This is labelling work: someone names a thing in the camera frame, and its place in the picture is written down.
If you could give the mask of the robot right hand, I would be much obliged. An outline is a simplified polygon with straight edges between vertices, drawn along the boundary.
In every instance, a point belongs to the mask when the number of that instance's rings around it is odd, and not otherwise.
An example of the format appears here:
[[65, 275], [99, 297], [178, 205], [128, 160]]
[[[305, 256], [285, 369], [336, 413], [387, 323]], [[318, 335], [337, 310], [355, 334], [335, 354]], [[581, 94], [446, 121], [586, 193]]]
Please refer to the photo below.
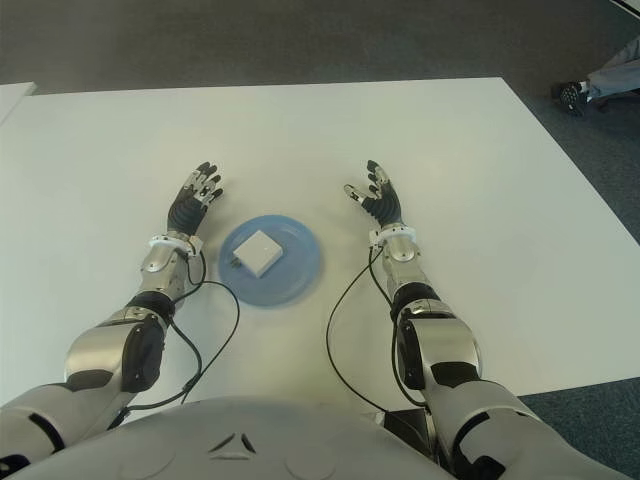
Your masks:
[[373, 160], [367, 161], [366, 171], [370, 181], [369, 193], [366, 194], [351, 184], [345, 184], [343, 190], [346, 196], [359, 204], [380, 227], [402, 224], [401, 202], [390, 177]]

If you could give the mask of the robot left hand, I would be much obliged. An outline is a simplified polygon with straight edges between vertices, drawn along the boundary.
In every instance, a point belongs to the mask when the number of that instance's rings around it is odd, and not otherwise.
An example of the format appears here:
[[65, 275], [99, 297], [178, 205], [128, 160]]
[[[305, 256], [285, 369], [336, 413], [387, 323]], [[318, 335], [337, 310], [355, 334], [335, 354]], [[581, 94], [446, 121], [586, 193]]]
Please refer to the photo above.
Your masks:
[[222, 194], [218, 186], [221, 175], [218, 167], [204, 162], [196, 167], [179, 189], [167, 214], [167, 230], [193, 236], [211, 204]]

